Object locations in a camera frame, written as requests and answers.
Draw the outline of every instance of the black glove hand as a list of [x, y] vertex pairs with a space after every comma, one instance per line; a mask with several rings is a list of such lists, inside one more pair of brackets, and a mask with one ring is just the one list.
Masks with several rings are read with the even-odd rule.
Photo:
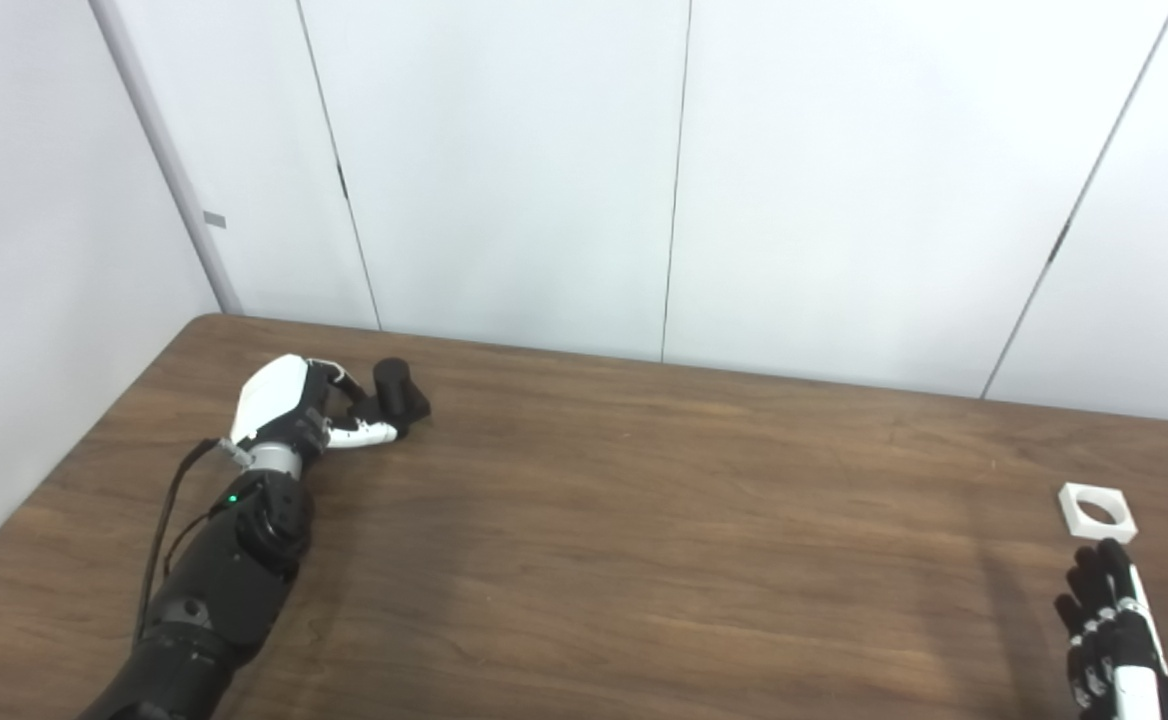
[[1114, 539], [1080, 547], [1055, 598], [1069, 631], [1068, 679], [1080, 720], [1168, 720], [1168, 667], [1140, 573]]

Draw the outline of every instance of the white panel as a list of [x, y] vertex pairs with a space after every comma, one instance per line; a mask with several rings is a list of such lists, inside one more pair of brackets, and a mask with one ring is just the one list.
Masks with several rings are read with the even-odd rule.
[[377, 327], [296, 0], [100, 0], [250, 316]]
[[666, 356], [978, 395], [1168, 0], [698, 0]]
[[213, 310], [90, 6], [0, 0], [0, 524]]
[[384, 328], [660, 355], [684, 1], [304, 9]]
[[988, 397], [1168, 418], [1168, 29]]

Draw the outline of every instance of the black cylindrical object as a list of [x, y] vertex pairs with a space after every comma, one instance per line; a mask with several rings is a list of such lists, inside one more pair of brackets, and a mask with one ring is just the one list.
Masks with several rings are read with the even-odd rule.
[[378, 409], [388, 418], [406, 415], [411, 407], [409, 392], [411, 368], [406, 365], [406, 360], [402, 360], [401, 356], [387, 356], [375, 364], [373, 376]]

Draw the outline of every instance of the wood grain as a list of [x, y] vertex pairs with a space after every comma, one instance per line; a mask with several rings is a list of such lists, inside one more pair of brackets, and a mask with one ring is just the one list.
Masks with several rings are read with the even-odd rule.
[[165, 483], [283, 352], [405, 356], [436, 416], [311, 473], [225, 720], [1072, 716], [1065, 480], [1127, 492], [1168, 646], [1168, 423], [207, 316], [0, 532], [0, 719], [112, 678]]

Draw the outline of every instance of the robotic hand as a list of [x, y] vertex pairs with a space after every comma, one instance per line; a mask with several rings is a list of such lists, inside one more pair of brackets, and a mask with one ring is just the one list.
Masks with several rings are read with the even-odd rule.
[[[340, 365], [298, 355], [278, 356], [246, 381], [229, 438], [203, 441], [172, 483], [145, 572], [131, 656], [78, 720], [213, 715], [232, 673], [264, 646], [308, 551], [313, 497], [301, 483], [304, 470], [332, 448], [405, 437], [429, 415], [405, 361], [380, 361], [374, 381], [375, 395], [368, 396]], [[352, 402], [335, 418], [325, 413], [332, 388]], [[244, 470], [199, 518], [206, 526], [150, 600], [178, 484], [216, 445]]]
[[1082, 547], [1055, 598], [1080, 720], [1168, 720], [1168, 667], [1140, 573], [1114, 539]]

